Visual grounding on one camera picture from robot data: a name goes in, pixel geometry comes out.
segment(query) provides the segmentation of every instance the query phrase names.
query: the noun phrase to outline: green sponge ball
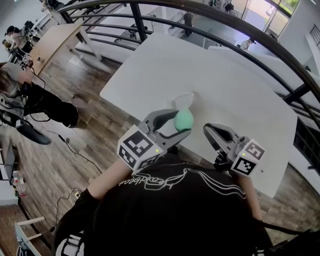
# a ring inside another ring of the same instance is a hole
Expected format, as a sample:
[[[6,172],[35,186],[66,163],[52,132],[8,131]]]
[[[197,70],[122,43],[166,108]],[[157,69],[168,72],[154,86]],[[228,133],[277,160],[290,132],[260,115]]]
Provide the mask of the green sponge ball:
[[[174,127],[180,132],[184,129],[191,129],[194,124],[194,116],[189,109],[180,110],[174,118]]]

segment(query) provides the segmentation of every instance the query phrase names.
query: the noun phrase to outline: bottle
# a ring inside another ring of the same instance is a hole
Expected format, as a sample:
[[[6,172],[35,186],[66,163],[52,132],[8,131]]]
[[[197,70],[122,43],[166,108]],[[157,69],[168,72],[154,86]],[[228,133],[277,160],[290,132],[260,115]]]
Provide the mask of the bottle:
[[[13,172],[13,185],[15,185],[20,197],[24,197],[26,195],[26,185],[20,171],[15,170]]]

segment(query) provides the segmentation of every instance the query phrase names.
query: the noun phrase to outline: black railing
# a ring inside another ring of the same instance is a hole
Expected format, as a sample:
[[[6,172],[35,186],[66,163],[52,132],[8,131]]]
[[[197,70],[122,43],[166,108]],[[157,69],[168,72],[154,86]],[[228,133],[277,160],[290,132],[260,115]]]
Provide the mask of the black railing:
[[[97,5],[111,5],[111,4],[130,4],[132,14],[120,14],[120,13],[94,13],[94,14],[82,14],[82,15],[68,15],[68,11],[72,11],[75,9],[82,9],[82,8],[90,8],[92,6]],[[268,66],[266,66],[264,63],[259,61],[257,58],[250,55],[248,52],[241,50],[240,48],[236,47],[235,45],[213,35],[208,32],[205,32],[201,29],[187,26],[185,24],[174,22],[167,19],[162,19],[158,17],[153,16],[143,16],[140,13],[139,4],[147,4],[147,5],[156,5],[156,6],[163,6],[163,7],[169,7],[174,9],[183,10],[186,12],[190,12],[196,15],[200,15],[206,18],[209,18],[211,20],[215,20],[219,23],[222,23],[226,26],[229,26],[247,36],[257,41],[260,45],[268,49],[270,52],[272,52],[274,55],[276,55],[280,60],[282,60],[301,80],[302,85],[298,87],[297,89],[293,90],[282,78],[280,75],[278,75],[276,72],[274,72],[272,69],[270,69]],[[89,34],[94,35],[100,35],[100,36],[106,36],[106,37],[113,37],[116,39],[121,40],[128,40],[131,42],[135,42],[138,44],[143,43],[143,41],[147,38],[147,35],[151,34],[152,31],[145,30],[144,21],[151,21],[155,23],[162,23],[166,25],[170,25],[173,27],[181,28],[184,30],[189,30],[194,32],[195,34],[198,34],[200,36],[203,36],[209,40],[212,40],[214,42],[217,42],[235,52],[243,56],[244,58],[250,60],[251,62],[255,63],[257,66],[259,66],[261,69],[263,69],[265,72],[267,72],[270,76],[272,76],[279,84],[281,84],[289,93],[288,95],[285,95],[283,97],[283,100],[287,104],[292,104],[293,102],[298,103],[301,105],[301,108],[303,108],[306,112],[305,115],[308,115],[316,124],[316,126],[320,129],[320,122],[315,115],[315,113],[310,109],[310,107],[301,99],[303,95],[305,95],[308,92],[312,92],[314,97],[320,102],[320,89],[316,81],[312,78],[312,76],[308,73],[308,71],[305,70],[305,68],[298,62],[297,59],[293,57],[293,55],[288,52],[283,46],[281,46],[278,42],[276,42],[273,38],[268,36],[267,34],[263,33],[261,30],[257,29],[253,25],[247,23],[246,21],[239,19],[236,16],[233,16],[231,14],[228,14],[226,12],[220,11],[214,7],[210,7],[208,5],[198,3],[195,1],[190,0],[91,0],[91,1],[85,1],[79,4],[74,4],[71,6],[67,6],[59,10],[63,18],[67,23],[73,23],[74,20],[79,18],[99,18],[103,19],[104,17],[121,17],[124,19],[134,19],[135,27],[128,27],[128,26],[117,26],[117,25],[108,25],[108,24],[90,24],[87,22],[83,23],[83,26],[87,27],[86,30],[88,30],[91,27],[110,27],[110,28],[118,28],[122,30],[128,30],[128,31],[135,31],[139,33],[140,40],[132,39],[129,37],[125,37],[122,35],[116,35],[116,34],[106,34],[106,33],[96,33],[96,32],[89,32]],[[111,44],[118,47],[123,47],[129,50],[135,50],[133,47],[126,46],[124,44],[119,44],[116,42],[110,42],[102,39],[96,39],[92,38],[93,41]],[[309,137],[312,138],[313,144],[312,148],[317,147],[317,149],[320,152],[320,144],[313,135],[313,133],[308,129],[307,126],[303,125],[306,132],[309,134]],[[312,165],[317,169],[320,170],[320,158],[314,157],[316,162],[313,162]]]
[[[314,25],[310,31],[310,34],[311,34],[316,46],[320,50],[320,30],[319,30],[319,28],[316,25]]]

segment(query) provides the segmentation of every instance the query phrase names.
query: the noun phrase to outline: black t-shirt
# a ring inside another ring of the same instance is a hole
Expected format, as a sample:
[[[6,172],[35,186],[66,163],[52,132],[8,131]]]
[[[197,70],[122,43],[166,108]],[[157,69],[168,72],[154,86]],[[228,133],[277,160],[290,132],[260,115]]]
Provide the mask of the black t-shirt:
[[[84,255],[137,251],[251,256],[254,226],[246,194],[231,177],[162,157],[101,201],[83,192],[57,225],[53,254],[71,234],[84,231]]]

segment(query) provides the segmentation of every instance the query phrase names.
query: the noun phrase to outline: curved handrail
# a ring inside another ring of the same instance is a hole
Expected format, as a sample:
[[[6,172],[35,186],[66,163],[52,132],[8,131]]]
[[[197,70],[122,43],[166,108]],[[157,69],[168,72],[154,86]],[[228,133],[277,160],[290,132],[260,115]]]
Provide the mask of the curved handrail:
[[[250,38],[253,38],[282,60],[306,85],[310,87],[311,92],[318,102],[320,102],[320,88],[317,82],[289,51],[255,26],[214,7],[191,0],[90,0],[66,6],[60,9],[59,12],[63,13],[74,9],[105,4],[146,4],[176,8],[204,16],[233,28]]]

